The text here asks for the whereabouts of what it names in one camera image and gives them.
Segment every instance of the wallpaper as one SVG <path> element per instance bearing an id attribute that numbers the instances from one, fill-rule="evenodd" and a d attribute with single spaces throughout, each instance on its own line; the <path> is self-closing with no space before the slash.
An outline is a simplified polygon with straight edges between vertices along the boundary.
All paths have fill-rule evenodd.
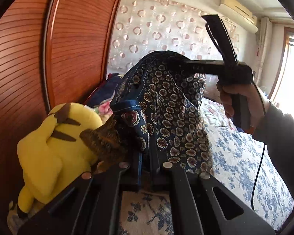
<path id="1" fill-rule="evenodd" d="M 207 13 L 173 0 L 121 0 L 108 66 L 126 72 L 155 50 L 175 51 L 192 60 L 222 60 L 207 34 L 206 22 L 201 15 Z M 236 26 L 227 18 L 222 20 L 238 53 Z"/>

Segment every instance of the headboard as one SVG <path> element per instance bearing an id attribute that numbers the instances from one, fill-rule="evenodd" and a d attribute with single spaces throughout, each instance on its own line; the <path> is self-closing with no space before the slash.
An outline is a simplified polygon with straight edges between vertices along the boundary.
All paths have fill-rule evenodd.
<path id="1" fill-rule="evenodd" d="M 23 186 L 16 146 L 100 84 L 119 0 L 15 0 L 0 19 L 0 219 Z"/>

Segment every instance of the pikachu plush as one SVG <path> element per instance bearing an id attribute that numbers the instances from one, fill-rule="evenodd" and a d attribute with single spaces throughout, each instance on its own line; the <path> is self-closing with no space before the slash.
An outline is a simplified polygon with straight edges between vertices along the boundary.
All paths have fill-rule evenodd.
<path id="1" fill-rule="evenodd" d="M 80 133 L 101 125 L 99 115 L 84 105 L 60 104 L 38 129 L 20 140 L 17 156 L 25 185 L 18 196 L 19 217 L 27 216 L 34 200 L 47 204 L 79 175 L 91 171 L 98 158 Z"/>

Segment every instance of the dark sleeve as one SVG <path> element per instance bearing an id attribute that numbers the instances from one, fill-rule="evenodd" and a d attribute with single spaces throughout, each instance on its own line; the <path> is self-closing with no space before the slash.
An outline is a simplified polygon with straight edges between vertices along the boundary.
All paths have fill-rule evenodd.
<path id="1" fill-rule="evenodd" d="M 294 119 L 270 104 L 253 139 L 267 144 L 270 159 L 294 199 Z"/>

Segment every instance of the white air conditioner unit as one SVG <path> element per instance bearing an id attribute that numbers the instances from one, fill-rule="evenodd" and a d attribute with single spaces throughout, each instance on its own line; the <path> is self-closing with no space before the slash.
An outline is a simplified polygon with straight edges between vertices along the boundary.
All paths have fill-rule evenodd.
<path id="1" fill-rule="evenodd" d="M 221 0 L 219 12 L 251 33 L 258 31 L 257 17 L 236 0 Z"/>

